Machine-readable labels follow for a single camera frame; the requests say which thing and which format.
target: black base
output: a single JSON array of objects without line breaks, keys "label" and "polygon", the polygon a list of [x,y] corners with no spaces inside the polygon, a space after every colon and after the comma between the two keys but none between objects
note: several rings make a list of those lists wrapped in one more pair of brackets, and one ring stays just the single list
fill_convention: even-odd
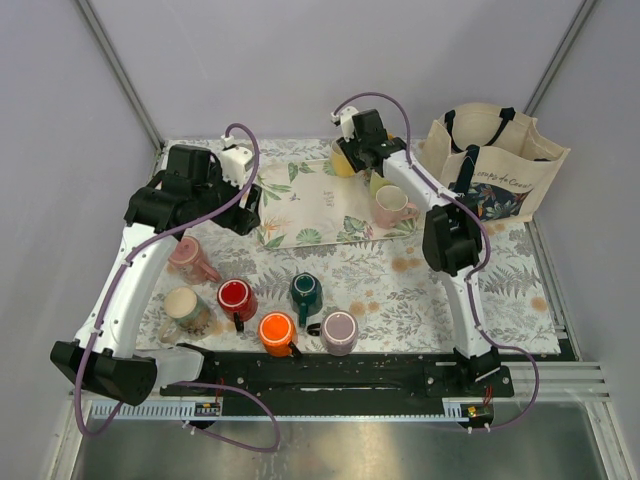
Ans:
[{"label": "black base", "polygon": [[487,387],[493,387],[494,398],[513,397],[513,382],[511,372],[504,365],[491,375],[471,384],[460,383],[460,377],[455,366],[432,365],[425,367],[427,375],[427,396],[431,398],[444,397],[484,397]]},{"label": "black base", "polygon": [[456,348],[453,349],[456,363],[456,376],[462,387],[473,385],[479,379],[484,378],[500,368],[500,354],[496,347],[491,347],[484,355],[467,358]]},{"label": "black base", "polygon": [[[439,356],[416,354],[352,354],[334,357],[306,354],[301,359],[275,358],[266,353],[208,353],[202,382],[224,383],[259,395],[276,415],[438,415],[443,397],[484,397],[494,386],[494,397],[513,396],[507,367],[473,388],[459,385],[455,366],[437,366]],[[503,377],[509,383],[503,383]],[[323,388],[327,390],[310,390]],[[213,396],[215,389],[199,391],[168,387],[164,396]],[[223,392],[223,416],[264,415],[251,400]]]},{"label": "black base", "polygon": [[[75,383],[84,348],[71,342],[56,342],[51,349],[53,364]],[[152,358],[112,358],[91,352],[82,379],[82,388],[134,407],[151,393],[158,370]]]}]

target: pink mug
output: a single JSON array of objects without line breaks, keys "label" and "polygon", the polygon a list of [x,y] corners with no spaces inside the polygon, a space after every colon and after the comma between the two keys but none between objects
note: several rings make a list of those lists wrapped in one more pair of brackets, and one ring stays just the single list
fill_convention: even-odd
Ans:
[{"label": "pink mug", "polygon": [[419,214],[418,207],[409,203],[405,193],[395,185],[385,185],[376,193],[373,218],[381,228],[393,228],[398,222],[415,218]]},{"label": "pink mug", "polygon": [[199,285],[207,280],[212,282],[222,280],[218,271],[209,264],[200,242],[188,235],[182,237],[169,257],[169,263],[189,285]]}]

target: cable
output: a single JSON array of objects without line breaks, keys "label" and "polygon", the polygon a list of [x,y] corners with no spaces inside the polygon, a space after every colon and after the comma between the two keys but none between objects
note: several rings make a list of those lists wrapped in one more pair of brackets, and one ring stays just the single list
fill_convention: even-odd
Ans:
[{"label": "cable", "polygon": [[251,175],[249,176],[249,179],[247,180],[245,185],[231,200],[229,200],[227,203],[222,205],[220,208],[217,208],[213,212],[208,213],[207,215],[197,218],[191,222],[185,223],[184,225],[179,225],[165,232],[159,233],[158,235],[151,237],[148,240],[145,240],[144,242],[142,242],[140,245],[134,248],[131,251],[131,253],[129,253],[129,255],[125,257],[125,261],[120,266],[120,268],[118,268],[118,270],[116,271],[113,277],[113,280],[111,280],[111,283],[109,284],[109,288],[107,289],[104,300],[102,301],[102,305],[100,305],[100,309],[98,310],[98,315],[96,316],[96,320],[93,324],[93,328],[96,330],[96,332],[90,335],[89,341],[85,346],[84,353],[82,354],[82,358],[80,359],[80,365],[78,366],[78,372],[76,374],[76,381],[74,385],[74,407],[75,407],[76,423],[78,425],[78,430],[80,430],[80,433],[82,433],[85,436],[93,437],[93,436],[100,435],[102,432],[104,432],[107,429],[107,427],[111,424],[114,417],[120,411],[120,408],[122,407],[122,403],[123,403],[123,402],[118,403],[118,405],[116,406],[116,408],[114,408],[111,415],[109,415],[109,417],[105,420],[104,424],[98,430],[96,430],[95,432],[92,432],[87,428],[86,424],[84,423],[84,419],[82,415],[82,380],[84,379],[84,373],[86,371],[87,363],[89,361],[89,355],[93,351],[93,347],[95,346],[96,340],[98,339],[98,331],[100,330],[100,327],[102,327],[102,324],[104,322],[104,316],[107,312],[107,308],[109,307],[109,303],[113,298],[113,295],[116,291],[116,288],[118,287],[118,284],[120,283],[120,280],[124,275],[124,272],[131,265],[131,262],[133,261],[133,259],[145,248],[147,248],[149,245],[163,238],[166,238],[170,235],[184,232],[186,229],[199,225],[202,222],[211,220],[212,218],[220,215],[221,213],[231,208],[234,204],[236,204],[242,199],[243,195],[246,192],[249,191],[249,189],[251,188],[251,185],[253,184],[253,181],[256,178],[256,175],[258,174],[258,167],[260,164],[260,148],[258,146],[258,140],[256,139],[253,132],[249,130],[246,126],[242,125],[241,123],[232,123],[231,125],[229,125],[227,127],[227,130],[225,131],[225,135],[229,136],[231,130],[233,130],[234,128],[239,128],[240,130],[243,130],[249,136],[249,138],[251,139],[251,143],[253,144],[255,162],[253,165],[253,170],[251,171]]},{"label": "cable", "polygon": [[[347,100],[342,102],[338,106],[338,108],[336,108],[334,110],[333,114],[334,115],[338,115],[340,110],[342,110],[342,108],[344,108],[345,105],[347,105],[348,103],[352,102],[353,100],[356,100],[356,99],[361,98],[361,97],[381,97],[381,98],[384,98],[386,100],[389,100],[396,107],[398,107],[398,110],[400,110],[400,113],[402,114],[402,117],[404,118],[404,124],[405,124],[405,128],[406,128],[406,131],[407,131],[407,148],[405,150],[406,157],[407,157],[407,163],[409,164],[409,167],[411,168],[411,170],[413,170],[418,175],[418,177],[420,177],[422,179],[422,181],[424,181],[424,183],[427,184],[427,186],[431,190],[433,190],[434,192],[438,192],[438,186],[435,183],[433,183],[418,167],[416,167],[413,164],[413,160],[411,159],[411,125],[409,123],[409,116],[407,115],[407,112],[402,107],[402,105],[400,105],[400,102],[398,102],[396,99],[394,99],[394,98],[392,98],[389,95],[386,95],[384,93],[378,93],[378,92],[359,93],[357,95],[349,97]],[[480,335],[482,336],[482,338],[484,338],[489,345],[491,345],[492,347],[495,347],[497,349],[512,350],[514,352],[518,352],[518,353],[524,355],[527,358],[527,360],[531,363],[531,366],[533,367],[533,374],[534,374],[534,377],[535,377],[535,384],[534,384],[534,387],[533,387],[533,393],[531,394],[531,400],[529,400],[529,403],[527,404],[527,406],[517,416],[515,416],[511,420],[509,420],[509,421],[507,421],[507,422],[505,422],[505,423],[503,423],[501,425],[496,425],[495,427],[491,427],[492,430],[501,430],[503,428],[515,425],[515,424],[519,423],[520,421],[522,421],[522,419],[531,410],[531,407],[533,407],[534,403],[536,402],[536,400],[538,398],[538,392],[540,391],[540,371],[538,369],[538,364],[537,364],[535,358],[533,358],[533,355],[531,355],[525,349],[520,348],[520,347],[516,347],[516,346],[501,345],[499,343],[496,343],[484,331],[484,329],[482,327],[482,324],[480,323],[480,318],[479,318],[479,314],[478,314],[478,308],[476,306],[476,302],[475,302],[475,298],[474,298],[474,294],[473,294],[473,286],[472,286],[471,278],[472,278],[472,276],[474,274],[478,273],[480,270],[482,270],[484,267],[486,267],[487,264],[489,263],[490,258],[491,258],[491,242],[489,240],[489,232],[487,232],[487,228],[484,226],[484,224],[482,223],[480,218],[478,218],[478,216],[475,213],[473,213],[466,205],[464,205],[463,203],[458,201],[455,196],[448,195],[448,194],[442,194],[441,196],[445,200],[450,201],[457,208],[459,208],[464,213],[466,213],[467,216],[469,218],[471,218],[471,220],[473,220],[473,222],[480,228],[480,233],[482,234],[482,238],[484,240],[485,255],[484,255],[484,258],[483,258],[482,262],[480,262],[475,268],[473,268],[467,274],[467,276],[465,277],[465,281],[467,283],[467,294],[469,296],[469,303],[470,303],[470,306],[471,306],[471,313],[473,315],[473,322],[475,324],[476,329],[480,332]]]},{"label": "cable", "polygon": [[218,390],[229,390],[231,392],[236,392],[236,393],[240,393],[241,395],[244,395],[245,397],[249,398],[254,403],[256,403],[264,411],[264,413],[266,413],[267,416],[271,419],[271,423],[273,424],[273,431],[276,434],[276,438],[273,442],[273,445],[271,445],[270,447],[254,447],[253,445],[247,445],[246,443],[238,442],[237,440],[232,440],[230,438],[223,437],[222,435],[218,435],[217,433],[207,432],[206,430],[200,430],[195,427],[193,427],[192,431],[197,432],[206,437],[214,438],[216,440],[220,440],[221,442],[228,443],[230,445],[233,445],[234,447],[244,448],[245,450],[250,450],[252,452],[273,453],[278,451],[278,447],[280,446],[280,438],[282,436],[280,433],[280,426],[278,425],[278,421],[276,420],[276,417],[273,415],[271,410],[269,410],[267,406],[264,403],[262,403],[262,401],[260,401],[260,399],[255,395],[247,392],[246,390],[242,390],[241,388],[231,387],[229,385],[219,385],[216,383],[178,382],[175,385],[180,385],[184,387],[197,387],[197,388],[216,388]]}]

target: gray wall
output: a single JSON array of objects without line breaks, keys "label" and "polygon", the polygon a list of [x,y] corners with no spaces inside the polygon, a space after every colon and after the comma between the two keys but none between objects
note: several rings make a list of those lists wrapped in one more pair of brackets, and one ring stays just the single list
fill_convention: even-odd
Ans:
[{"label": "gray wall", "polygon": [[0,467],[38,478],[71,384],[49,362],[95,302],[153,151],[69,0],[0,2]]},{"label": "gray wall", "polygon": [[640,469],[640,3],[601,2],[536,116],[573,148],[539,220]]},{"label": "gray wall", "polygon": [[[232,121],[328,137],[330,110],[365,90],[396,95],[421,135],[467,101],[522,109],[580,3],[93,0],[167,138],[217,137]],[[404,130],[392,108],[383,118]]]}]

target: canvas tote bag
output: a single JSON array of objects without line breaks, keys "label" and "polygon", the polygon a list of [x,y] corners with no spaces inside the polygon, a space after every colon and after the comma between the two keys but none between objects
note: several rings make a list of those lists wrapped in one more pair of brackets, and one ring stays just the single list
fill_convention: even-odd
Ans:
[{"label": "canvas tote bag", "polygon": [[536,122],[513,108],[461,105],[433,122],[420,163],[447,188],[476,197],[482,221],[530,221],[570,151]]}]

